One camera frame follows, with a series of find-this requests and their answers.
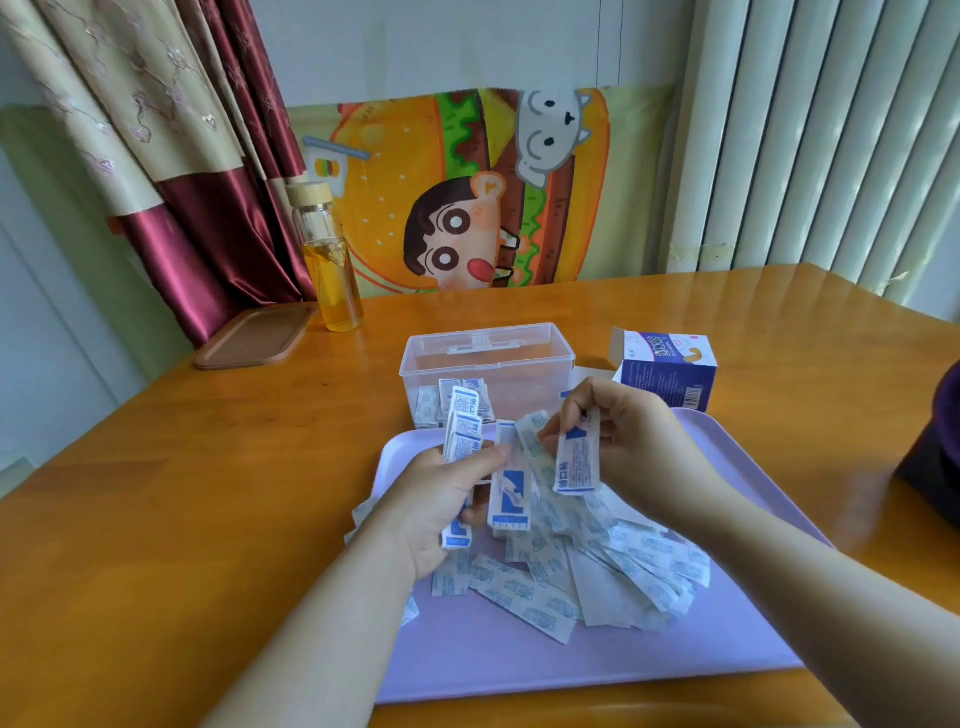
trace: cartoon eye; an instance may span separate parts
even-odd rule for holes
[[[466,210],[459,207],[447,210],[440,222],[444,230],[451,235],[462,235],[470,229],[470,216]]]
[[[460,264],[460,254],[453,248],[438,248],[433,253],[433,267],[438,271],[452,271]]]

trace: hand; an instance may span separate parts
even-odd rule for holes
[[[440,548],[440,532],[457,518],[474,483],[507,464],[508,453],[501,447],[483,448],[447,464],[439,448],[421,452],[376,504],[364,526],[382,528],[398,539],[400,547],[409,551],[416,578],[423,578],[448,553]],[[461,520],[483,525],[483,505],[484,494],[478,493]]]
[[[600,476],[645,516],[684,532],[735,495],[660,397],[607,379],[589,377],[566,396],[540,432],[543,445],[556,452],[560,433],[594,405],[603,415]]]

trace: brown tray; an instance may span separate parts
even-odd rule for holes
[[[282,361],[300,342],[316,310],[315,303],[278,303],[244,311],[204,344],[193,365],[236,369]]]

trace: purple tray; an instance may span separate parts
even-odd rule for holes
[[[675,409],[686,431],[740,493],[816,539],[829,541],[709,415]],[[381,495],[418,452],[443,431],[404,432],[387,443],[373,483]],[[492,439],[493,425],[485,429]],[[503,560],[503,544],[475,528],[474,552]],[[403,627],[378,703],[604,685],[674,677],[800,667],[800,659],[715,564],[689,615],[659,633],[582,623],[567,646],[470,591],[433,596],[417,582],[420,616]],[[453,655],[462,659],[451,664]]]

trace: bandage box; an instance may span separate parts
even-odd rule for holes
[[[451,378],[482,378],[495,418],[516,420],[556,410],[573,359],[573,349],[553,324],[479,328],[411,336],[400,376],[415,421],[420,388]]]
[[[660,395],[671,407],[707,411],[717,360],[706,336],[615,328],[610,361],[618,367],[613,381]]]

